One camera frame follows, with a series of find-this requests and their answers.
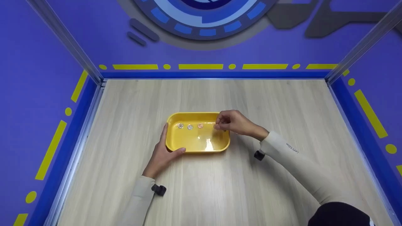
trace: black wristband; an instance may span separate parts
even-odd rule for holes
[[[165,186],[163,186],[163,185],[158,186],[156,184],[154,184],[151,187],[151,190],[153,190],[155,192],[155,194],[157,194],[158,196],[163,196],[165,194],[165,192],[166,192]]]
[[[260,151],[256,151],[254,153],[254,158],[258,159],[258,160],[262,160],[265,157],[265,155],[263,153],[261,153]]]

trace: blue circular graphic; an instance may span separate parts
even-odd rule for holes
[[[231,0],[182,0],[186,5],[196,9],[211,10],[226,5]]]
[[[187,39],[215,40],[254,24],[276,0],[134,0],[166,31]]]

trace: wood grain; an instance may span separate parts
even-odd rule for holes
[[[392,225],[323,80],[109,80],[59,220],[115,225],[168,116],[238,109],[331,171],[377,225]],[[231,134],[218,154],[187,154],[157,179],[149,226],[307,225],[315,199],[259,144]]]

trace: hand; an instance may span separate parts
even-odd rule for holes
[[[237,134],[264,140],[269,132],[263,127],[253,123],[238,110],[221,111],[216,118],[214,129],[230,130]]]
[[[176,151],[169,152],[166,148],[166,133],[168,131],[168,124],[163,127],[162,134],[160,135],[159,142],[155,145],[152,157],[145,167],[143,176],[156,179],[158,174],[165,169],[173,160],[180,157],[186,148],[179,148]]]

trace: tray rim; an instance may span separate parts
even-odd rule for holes
[[[167,122],[168,125],[170,126],[169,119],[170,119],[171,117],[173,117],[174,115],[177,115],[177,114],[205,114],[205,113],[216,113],[216,114],[219,114],[219,112],[216,112],[216,111],[176,112],[176,113],[171,114],[171,115],[168,117],[168,119],[166,120],[166,122]],[[228,133],[229,133],[228,144],[227,144],[224,148],[222,148],[222,149],[214,150],[214,151],[210,151],[210,152],[205,152],[205,151],[187,152],[187,151],[186,151],[185,153],[217,153],[217,152],[222,152],[222,151],[226,150],[226,149],[229,147],[229,144],[230,144],[230,132],[228,131]],[[169,150],[174,151],[174,150],[172,150],[172,148],[168,145],[168,141],[167,141],[167,140],[165,141],[165,145],[166,145],[166,147],[167,147]]]

